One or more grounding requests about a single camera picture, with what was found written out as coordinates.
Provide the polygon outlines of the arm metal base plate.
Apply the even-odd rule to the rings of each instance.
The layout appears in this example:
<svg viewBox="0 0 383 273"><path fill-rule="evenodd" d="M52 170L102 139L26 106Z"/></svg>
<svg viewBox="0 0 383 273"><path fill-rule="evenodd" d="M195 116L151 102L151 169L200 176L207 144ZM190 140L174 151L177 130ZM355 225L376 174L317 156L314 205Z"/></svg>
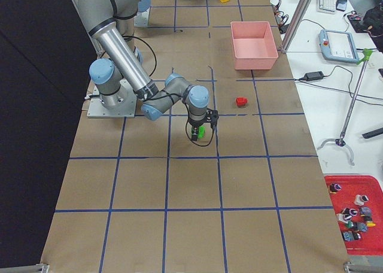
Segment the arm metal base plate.
<svg viewBox="0 0 383 273"><path fill-rule="evenodd" d="M92 95L95 97L90 98L88 118L134 118L137 98L126 79L120 80L120 89L114 95L101 95L96 85Z"/></svg>
<svg viewBox="0 0 383 273"><path fill-rule="evenodd" d="M139 28L147 28L149 25L150 8L145 12L138 13L134 17L134 26Z"/></svg>

